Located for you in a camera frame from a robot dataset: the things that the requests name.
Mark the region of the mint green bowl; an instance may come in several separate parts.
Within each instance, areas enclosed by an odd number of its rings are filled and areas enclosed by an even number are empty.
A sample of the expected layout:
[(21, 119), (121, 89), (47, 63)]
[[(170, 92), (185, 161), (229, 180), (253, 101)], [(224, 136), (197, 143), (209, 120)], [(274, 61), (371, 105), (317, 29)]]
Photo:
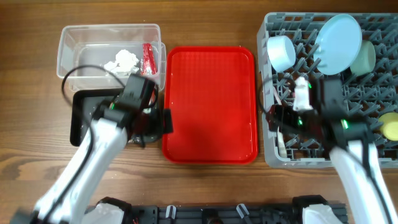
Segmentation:
[(372, 42), (363, 40), (360, 51), (350, 66), (354, 76), (361, 76), (371, 73), (376, 65), (376, 52)]

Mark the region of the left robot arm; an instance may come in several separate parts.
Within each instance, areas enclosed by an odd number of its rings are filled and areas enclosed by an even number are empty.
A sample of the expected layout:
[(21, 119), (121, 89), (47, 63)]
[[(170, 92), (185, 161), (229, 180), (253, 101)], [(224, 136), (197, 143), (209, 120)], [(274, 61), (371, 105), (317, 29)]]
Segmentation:
[(167, 119), (153, 124), (145, 110), (153, 105), (157, 85), (131, 75), (113, 101), (98, 105), (88, 130), (67, 167), (36, 202), (32, 213), (18, 210), (11, 223), (131, 223), (131, 204), (105, 198), (89, 208), (90, 199), (113, 159), (133, 135), (156, 139), (172, 132)]

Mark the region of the white plastic spoon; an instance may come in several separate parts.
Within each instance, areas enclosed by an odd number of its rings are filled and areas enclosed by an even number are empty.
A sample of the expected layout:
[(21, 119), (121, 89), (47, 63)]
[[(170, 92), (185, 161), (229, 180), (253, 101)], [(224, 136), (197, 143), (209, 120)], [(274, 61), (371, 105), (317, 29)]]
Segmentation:
[(282, 158), (287, 158), (287, 150), (285, 148), (283, 134), (279, 131), (277, 132), (277, 143), (278, 143), (279, 156)]

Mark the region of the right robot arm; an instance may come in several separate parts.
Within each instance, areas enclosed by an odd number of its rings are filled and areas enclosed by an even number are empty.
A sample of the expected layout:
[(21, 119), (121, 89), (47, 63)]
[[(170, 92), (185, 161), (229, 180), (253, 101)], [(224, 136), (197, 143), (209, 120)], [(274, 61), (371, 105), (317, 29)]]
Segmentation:
[(379, 165), (373, 131), (360, 115), (344, 109), (339, 78), (288, 78), (292, 106), (263, 109), (269, 129), (316, 139), (345, 189), (356, 223), (397, 223), (397, 212)]

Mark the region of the light blue plate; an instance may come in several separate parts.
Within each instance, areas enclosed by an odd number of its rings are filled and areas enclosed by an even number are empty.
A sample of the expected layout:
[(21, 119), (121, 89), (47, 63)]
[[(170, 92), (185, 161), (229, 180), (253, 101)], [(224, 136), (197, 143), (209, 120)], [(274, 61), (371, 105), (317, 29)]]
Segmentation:
[(317, 70), (325, 75), (336, 75), (355, 61), (362, 44), (362, 31), (349, 14), (332, 17), (321, 28), (316, 38), (318, 45), (313, 58), (320, 60)]

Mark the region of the red sauce packet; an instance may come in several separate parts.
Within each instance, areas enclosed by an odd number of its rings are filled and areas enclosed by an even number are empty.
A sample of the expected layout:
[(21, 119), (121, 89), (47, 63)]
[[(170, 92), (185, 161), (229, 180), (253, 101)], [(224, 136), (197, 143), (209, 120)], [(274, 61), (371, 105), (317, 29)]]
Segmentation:
[(150, 43), (145, 43), (142, 48), (141, 75), (155, 75), (157, 73), (157, 67), (152, 46)]

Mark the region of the yellow plastic cup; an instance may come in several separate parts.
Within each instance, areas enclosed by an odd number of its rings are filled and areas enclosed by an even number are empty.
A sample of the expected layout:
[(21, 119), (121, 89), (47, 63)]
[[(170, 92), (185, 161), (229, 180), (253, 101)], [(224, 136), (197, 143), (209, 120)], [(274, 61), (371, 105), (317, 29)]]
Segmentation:
[(390, 112), (383, 114), (379, 118), (382, 126), (379, 128), (380, 132), (390, 141), (398, 140), (398, 114)]

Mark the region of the white napkin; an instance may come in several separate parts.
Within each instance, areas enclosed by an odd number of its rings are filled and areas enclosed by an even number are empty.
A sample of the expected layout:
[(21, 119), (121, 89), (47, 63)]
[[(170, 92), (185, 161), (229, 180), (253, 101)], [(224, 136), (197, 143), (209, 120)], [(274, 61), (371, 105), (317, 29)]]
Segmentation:
[(135, 54), (130, 53), (130, 51), (123, 49), (120, 50), (116, 56), (116, 67), (113, 69), (114, 73), (120, 75), (130, 75), (135, 74), (139, 71), (139, 60)]
[(106, 70), (107, 75), (111, 73), (116, 75), (119, 70), (119, 64), (117, 62), (110, 61), (104, 65), (104, 69)]

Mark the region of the light blue small bowl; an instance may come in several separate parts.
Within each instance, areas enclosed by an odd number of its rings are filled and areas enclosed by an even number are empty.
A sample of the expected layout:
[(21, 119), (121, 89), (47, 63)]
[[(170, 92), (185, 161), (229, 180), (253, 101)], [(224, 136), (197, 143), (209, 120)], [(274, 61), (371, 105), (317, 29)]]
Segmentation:
[(286, 35), (270, 37), (267, 41), (267, 53), (277, 72), (283, 72), (295, 64), (295, 48)]

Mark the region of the white plastic fork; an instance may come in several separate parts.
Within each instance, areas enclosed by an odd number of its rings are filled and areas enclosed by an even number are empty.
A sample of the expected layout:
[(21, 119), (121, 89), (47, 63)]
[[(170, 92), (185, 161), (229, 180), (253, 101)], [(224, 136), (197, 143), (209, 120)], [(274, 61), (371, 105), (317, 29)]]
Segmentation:
[(273, 92), (274, 92), (274, 98), (275, 98), (277, 104), (278, 104), (278, 105), (281, 105), (282, 102), (281, 102), (281, 100), (280, 100), (279, 94), (278, 94), (278, 92), (277, 92), (277, 90), (276, 90), (275, 87), (273, 87)]

